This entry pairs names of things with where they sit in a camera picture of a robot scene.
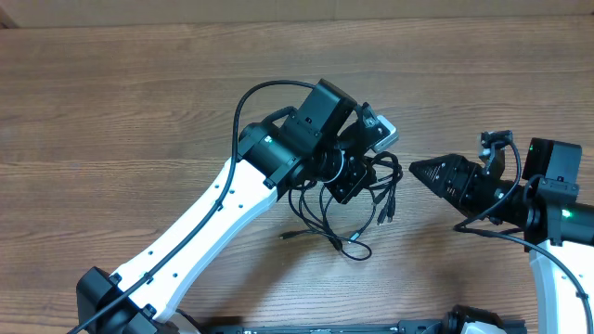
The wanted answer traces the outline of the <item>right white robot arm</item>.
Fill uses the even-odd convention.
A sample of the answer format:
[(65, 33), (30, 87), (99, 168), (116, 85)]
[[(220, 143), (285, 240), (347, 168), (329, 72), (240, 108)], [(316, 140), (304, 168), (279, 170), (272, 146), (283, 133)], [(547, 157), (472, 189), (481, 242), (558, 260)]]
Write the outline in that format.
[(410, 164), (410, 172), (464, 215), (454, 231), (523, 246), (535, 279), (541, 333), (593, 330), (593, 208), (578, 202), (582, 148), (532, 138), (503, 179), (511, 132), (484, 132), (479, 161), (459, 154)]

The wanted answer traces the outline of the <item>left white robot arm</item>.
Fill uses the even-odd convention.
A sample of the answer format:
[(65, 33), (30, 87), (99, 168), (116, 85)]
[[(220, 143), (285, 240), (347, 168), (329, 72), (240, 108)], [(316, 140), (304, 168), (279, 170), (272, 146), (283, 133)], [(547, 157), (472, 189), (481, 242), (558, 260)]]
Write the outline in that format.
[(92, 268), (79, 280), (78, 329), (197, 332), (179, 303), (245, 225), (308, 181), (349, 201), (375, 178), (367, 153), (382, 152), (397, 138), (396, 128), (370, 105), (324, 80), (309, 86), (300, 107), (235, 126), (230, 159), (166, 232), (114, 272)]

